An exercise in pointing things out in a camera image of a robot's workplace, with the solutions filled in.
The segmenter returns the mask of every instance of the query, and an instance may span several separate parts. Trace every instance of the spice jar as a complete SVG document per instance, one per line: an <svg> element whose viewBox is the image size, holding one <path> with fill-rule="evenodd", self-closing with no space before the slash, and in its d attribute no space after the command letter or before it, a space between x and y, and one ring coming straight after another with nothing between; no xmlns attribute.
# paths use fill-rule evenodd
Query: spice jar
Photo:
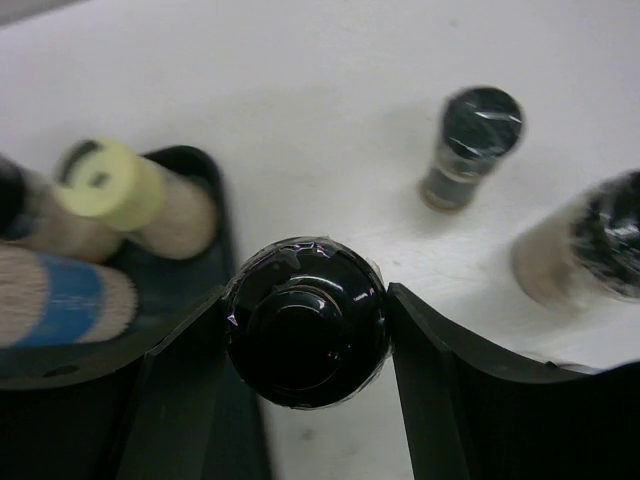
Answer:
<svg viewBox="0 0 640 480"><path fill-rule="evenodd" d="M0 246L0 347L110 340L136 309L134 286L121 272Z"/></svg>
<svg viewBox="0 0 640 480"><path fill-rule="evenodd" d="M507 93L493 87L464 90L444 107L432 166L421 193L436 210L468 205L481 180L495 170L523 133L523 114Z"/></svg>
<svg viewBox="0 0 640 480"><path fill-rule="evenodd" d="M113 255L122 235L67 212L49 182L0 157L0 240L31 250L93 263Z"/></svg>
<svg viewBox="0 0 640 480"><path fill-rule="evenodd" d="M640 171L587 190L524 232L512 260L522 289L557 310L640 300Z"/></svg>
<svg viewBox="0 0 640 480"><path fill-rule="evenodd" d="M69 211L160 257L193 257L215 235L216 208L204 189L113 140L73 148L60 163L56 193Z"/></svg>
<svg viewBox="0 0 640 480"><path fill-rule="evenodd" d="M258 252L227 286L222 309L240 376L291 408L345 401L391 351L378 274L328 238L291 238Z"/></svg>

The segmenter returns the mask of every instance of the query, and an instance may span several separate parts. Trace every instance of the white table surface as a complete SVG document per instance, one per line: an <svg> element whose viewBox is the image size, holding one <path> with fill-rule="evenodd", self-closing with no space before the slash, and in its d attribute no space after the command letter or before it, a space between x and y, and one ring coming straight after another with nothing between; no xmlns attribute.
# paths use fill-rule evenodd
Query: white table surface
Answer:
<svg viewBox="0 0 640 480"><path fill-rule="evenodd" d="M329 234L503 346L608 367L638 356L640 307L550 314L507 249L639 165L638 32L633 0L92 0L0 30L0 149L48 172L89 135L203 148L239 260ZM517 98L527 134L471 208L443 216L416 184L443 98L473 84ZM284 480L412 478L391 362L342 406L267 411Z"/></svg>

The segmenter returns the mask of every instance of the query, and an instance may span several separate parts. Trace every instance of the beige contents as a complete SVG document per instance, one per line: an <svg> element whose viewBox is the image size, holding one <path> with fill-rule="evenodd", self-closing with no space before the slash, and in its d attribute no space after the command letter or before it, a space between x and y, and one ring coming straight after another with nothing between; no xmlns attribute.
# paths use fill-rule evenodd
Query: beige contents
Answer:
<svg viewBox="0 0 640 480"><path fill-rule="evenodd" d="M578 313L605 291L571 255L571 211L561 210L524 232L511 253L514 275L525 293L542 305Z"/></svg>
<svg viewBox="0 0 640 480"><path fill-rule="evenodd" d="M211 244L216 223L211 197L195 183L175 175L167 181L164 205L132 240L160 257L182 260Z"/></svg>
<svg viewBox="0 0 640 480"><path fill-rule="evenodd" d="M64 210L49 189L45 195L37 229L17 245L92 263L100 263L118 250L122 234Z"/></svg>
<svg viewBox="0 0 640 480"><path fill-rule="evenodd" d="M79 343L120 335L137 310L137 295L129 278L110 268L92 268L102 280L102 310ZM0 347L28 335L40 322L48 298L48 274L37 255L21 248L0 247Z"/></svg>

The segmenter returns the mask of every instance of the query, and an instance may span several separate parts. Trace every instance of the black cap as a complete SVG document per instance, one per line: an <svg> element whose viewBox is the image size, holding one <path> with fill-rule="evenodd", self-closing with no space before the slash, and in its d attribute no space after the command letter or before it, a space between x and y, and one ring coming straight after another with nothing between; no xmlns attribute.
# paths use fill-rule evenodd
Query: black cap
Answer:
<svg viewBox="0 0 640 480"><path fill-rule="evenodd" d="M371 266L327 238L275 243L223 296L229 357L279 405L311 409L349 398L391 348L386 292Z"/></svg>
<svg viewBox="0 0 640 480"><path fill-rule="evenodd" d="M0 237L24 210L26 191L20 167L0 155Z"/></svg>
<svg viewBox="0 0 640 480"><path fill-rule="evenodd" d="M640 298L640 170L627 172L588 196L573 225L573 251L609 289Z"/></svg>
<svg viewBox="0 0 640 480"><path fill-rule="evenodd" d="M450 98L442 119L442 140L467 160L497 159L518 143L523 113L506 92L475 87Z"/></svg>

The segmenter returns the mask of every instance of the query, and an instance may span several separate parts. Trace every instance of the blue label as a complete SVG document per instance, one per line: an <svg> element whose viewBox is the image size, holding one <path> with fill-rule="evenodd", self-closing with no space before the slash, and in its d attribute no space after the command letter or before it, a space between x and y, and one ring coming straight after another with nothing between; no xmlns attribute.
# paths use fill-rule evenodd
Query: blue label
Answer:
<svg viewBox="0 0 640 480"><path fill-rule="evenodd" d="M86 263L35 254L49 277L49 298L40 322L15 345L39 347L77 342L97 323L102 311L102 280Z"/></svg>

